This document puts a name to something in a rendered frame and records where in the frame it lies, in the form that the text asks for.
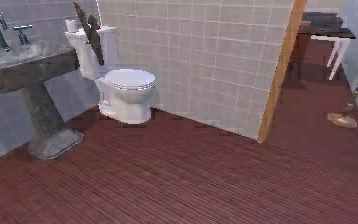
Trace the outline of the white toilet paper roll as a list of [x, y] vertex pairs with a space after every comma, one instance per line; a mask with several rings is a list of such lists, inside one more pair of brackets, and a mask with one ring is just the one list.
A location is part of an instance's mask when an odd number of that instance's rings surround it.
[[67, 27], [67, 31], [70, 33], [75, 33], [78, 31], [77, 25], [76, 25], [76, 21], [75, 20], [66, 20], [66, 27]]

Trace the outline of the black top white leg table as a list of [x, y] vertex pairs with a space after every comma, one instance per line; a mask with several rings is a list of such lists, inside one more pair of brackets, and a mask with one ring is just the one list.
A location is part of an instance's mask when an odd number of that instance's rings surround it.
[[328, 12], [304, 12], [302, 21], [309, 24], [312, 40], [333, 42], [333, 48], [326, 67], [331, 67], [328, 77], [333, 80], [345, 53], [356, 35], [347, 27], [343, 26], [343, 19], [336, 13]]

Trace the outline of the grey stone pedestal sink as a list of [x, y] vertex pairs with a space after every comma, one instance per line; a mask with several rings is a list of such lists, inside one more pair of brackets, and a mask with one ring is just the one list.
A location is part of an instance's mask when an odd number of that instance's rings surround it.
[[0, 94], [20, 90], [35, 129], [28, 151], [54, 159], [77, 145], [83, 135], [65, 126], [45, 82], [79, 68], [77, 53], [68, 45], [40, 40], [0, 49]]

